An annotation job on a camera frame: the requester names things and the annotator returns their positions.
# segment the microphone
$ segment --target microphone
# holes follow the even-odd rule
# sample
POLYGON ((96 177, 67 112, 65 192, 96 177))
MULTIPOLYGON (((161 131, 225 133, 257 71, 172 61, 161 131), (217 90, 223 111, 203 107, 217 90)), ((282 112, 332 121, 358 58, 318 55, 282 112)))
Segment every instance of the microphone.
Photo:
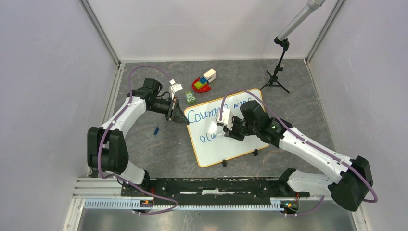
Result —
POLYGON ((326 0, 309 0, 305 7, 296 15, 294 19, 278 34, 274 42, 282 45, 288 35, 292 33, 313 11, 323 5, 326 0))

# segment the metal corner frame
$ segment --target metal corner frame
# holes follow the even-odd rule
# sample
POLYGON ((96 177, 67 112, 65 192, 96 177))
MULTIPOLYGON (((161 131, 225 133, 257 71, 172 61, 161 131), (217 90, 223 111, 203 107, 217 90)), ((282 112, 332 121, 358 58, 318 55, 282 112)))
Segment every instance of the metal corner frame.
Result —
POLYGON ((105 113, 103 114, 103 118, 101 121, 102 123, 108 121, 108 119, 110 119, 114 114, 115 103, 116 103, 117 95, 119 92, 120 82, 122 81, 122 75, 125 69, 125 64, 126 63, 121 63, 115 72, 115 77, 111 83, 111 90, 109 91, 109 96, 105 104, 106 107, 105 107, 105 113))
POLYGON ((313 43, 312 48, 309 51, 309 54, 307 54, 305 58, 305 62, 309 63, 310 60, 312 60, 313 56, 315 55, 317 49, 319 48, 321 42, 323 41, 324 37, 326 37, 327 32, 329 31, 331 25, 333 24, 333 21, 337 17, 339 11, 344 5, 345 0, 337 0, 335 3, 333 9, 331 10, 329 17, 327 17, 326 22, 323 25, 323 28, 319 32, 318 37, 316 38, 315 42, 313 43))
MULTIPOLYGON (((140 200, 152 200, 151 197, 123 197, 120 195, 121 186, 116 179, 100 178, 78 178, 72 196, 71 205, 63 226, 63 231, 77 231, 80 226, 82 212, 84 209, 143 209, 139 207, 140 200)), ((280 200, 287 198, 271 198, 271 206, 239 207, 233 210, 269 210, 277 211, 276 205, 280 200)), ((303 200, 317 200, 311 195, 303 200)), ((157 206, 153 209, 164 209, 166 206, 157 206)), ((180 206, 177 210, 197 210, 193 206, 180 206)), ((198 208, 198 210, 231 210, 224 206, 208 206, 198 208)), ((361 207, 352 212, 352 217, 357 231, 369 231, 365 222, 361 207)))
POLYGON ((113 62, 119 66, 120 65, 120 60, 116 54, 116 52, 114 51, 111 43, 109 42, 108 37, 106 36, 101 23, 99 23, 98 18, 96 17, 95 12, 93 11, 90 3, 88 0, 79 0, 79 2, 81 3, 82 7, 84 8, 85 12, 88 15, 89 20, 91 21, 93 27, 95 28, 96 32, 98 33, 99 38, 102 40, 104 46, 106 47, 106 49, 109 52, 109 55, 111 56, 113 62))

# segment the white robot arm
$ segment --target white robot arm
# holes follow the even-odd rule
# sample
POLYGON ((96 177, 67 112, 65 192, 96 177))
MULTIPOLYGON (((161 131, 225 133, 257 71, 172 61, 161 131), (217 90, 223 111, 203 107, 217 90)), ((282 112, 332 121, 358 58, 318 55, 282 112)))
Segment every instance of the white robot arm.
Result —
POLYGON ((164 114, 168 121, 189 124, 180 109, 178 98, 174 97, 174 93, 181 89, 181 85, 172 84, 178 86, 177 89, 172 90, 170 87, 172 91, 170 97, 161 99, 157 95, 163 88, 162 84, 154 79, 145 79, 143 87, 132 90, 132 96, 130 94, 127 96, 122 107, 111 119, 99 128, 91 127, 88 131, 88 166, 98 168, 98 149, 102 134, 113 124, 103 141, 104 144, 109 143, 109 148, 105 146, 102 149, 102 171, 115 173, 135 184, 142 184, 146 178, 146 171, 129 161, 125 137, 136 120, 146 111, 164 114))
POLYGON ((350 211, 357 210, 369 190, 355 173, 341 163, 344 162, 356 169, 372 186, 370 166, 366 159, 358 156, 353 160, 348 156, 336 153, 308 138, 283 120, 291 131, 287 130, 276 118, 270 118, 255 100, 242 104, 240 111, 244 117, 242 119, 234 116, 229 109, 223 109, 225 115, 222 119, 219 115, 217 116, 217 124, 223 126, 224 136, 243 141, 245 136, 256 135, 265 143, 299 156, 323 174, 303 173, 299 170, 288 169, 281 175, 280 180, 287 182, 295 192, 331 196, 343 208, 350 211), (310 144, 336 156, 339 161, 330 158, 310 144))

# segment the whiteboard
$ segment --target whiteboard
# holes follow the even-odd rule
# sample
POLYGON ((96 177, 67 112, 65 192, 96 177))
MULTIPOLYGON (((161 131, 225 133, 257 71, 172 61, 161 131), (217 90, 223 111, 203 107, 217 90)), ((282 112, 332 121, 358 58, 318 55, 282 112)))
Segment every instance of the whiteboard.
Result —
MULTIPOLYGON (((262 99, 259 89, 249 91, 262 99)), ((230 109, 235 116, 243 118, 240 106, 249 100, 255 100, 255 98, 245 92, 239 92, 227 97, 224 108, 230 109)), ((208 167, 269 146, 257 136, 246 136, 243 141, 224 137, 222 127, 217 126, 216 123, 216 114, 220 110, 221 101, 222 98, 219 98, 184 110, 190 122, 187 129, 200 167, 208 167)))

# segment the gray mat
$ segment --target gray mat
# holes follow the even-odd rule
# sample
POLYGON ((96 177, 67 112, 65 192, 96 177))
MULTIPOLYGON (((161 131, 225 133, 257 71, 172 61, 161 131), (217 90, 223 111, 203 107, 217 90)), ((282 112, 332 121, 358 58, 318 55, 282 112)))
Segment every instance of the gray mat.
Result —
MULTIPOLYGON (((213 68, 217 79, 207 93, 196 93, 197 103, 223 97, 235 88, 260 88, 269 79, 268 69, 273 72, 277 60, 231 60, 231 61, 190 61, 149 63, 167 71, 183 90, 176 96, 180 98, 182 110, 189 105, 184 93, 192 90, 192 82, 213 68)), ((120 83, 115 110, 119 109, 128 94, 128 75, 141 64, 128 63, 120 83)), ((278 87, 265 87, 263 100, 283 119, 291 122, 301 132, 315 141, 333 149, 327 125, 321 111, 312 79, 303 60, 284 60, 284 70, 279 81, 291 93, 278 87)), ((131 77, 133 89, 143 85, 145 78, 159 80, 164 90, 170 86, 168 79, 153 68, 141 68, 131 77)), ((270 145, 260 150, 258 156, 247 154, 228 161, 223 167, 216 164, 201 168, 197 165, 187 127, 184 124, 167 122, 163 115, 154 112, 143 114, 126 136, 130 160, 138 167, 147 170, 151 177, 221 177, 221 176, 279 176, 287 168, 304 172, 319 171, 297 157, 270 145)))

